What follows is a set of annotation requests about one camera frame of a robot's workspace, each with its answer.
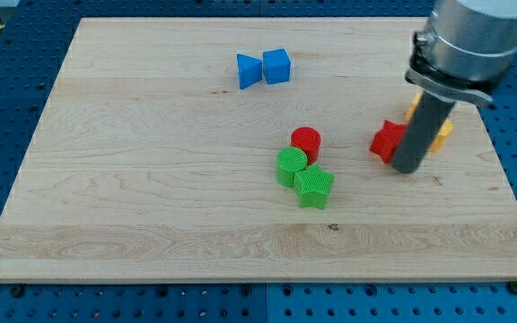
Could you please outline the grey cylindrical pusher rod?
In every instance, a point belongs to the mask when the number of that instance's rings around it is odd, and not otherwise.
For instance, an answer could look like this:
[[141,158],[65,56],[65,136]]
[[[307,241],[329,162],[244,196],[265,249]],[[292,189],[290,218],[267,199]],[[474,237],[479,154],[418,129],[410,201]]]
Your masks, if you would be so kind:
[[394,170],[403,174],[417,170],[454,105],[454,100],[423,92],[392,156]]

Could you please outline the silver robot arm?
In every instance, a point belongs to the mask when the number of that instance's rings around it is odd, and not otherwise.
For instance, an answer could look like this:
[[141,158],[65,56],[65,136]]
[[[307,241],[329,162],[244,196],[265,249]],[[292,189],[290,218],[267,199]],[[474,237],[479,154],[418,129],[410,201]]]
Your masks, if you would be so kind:
[[517,53],[516,0],[439,0],[413,36],[405,78],[423,94],[390,162],[417,170],[459,101],[484,108]]

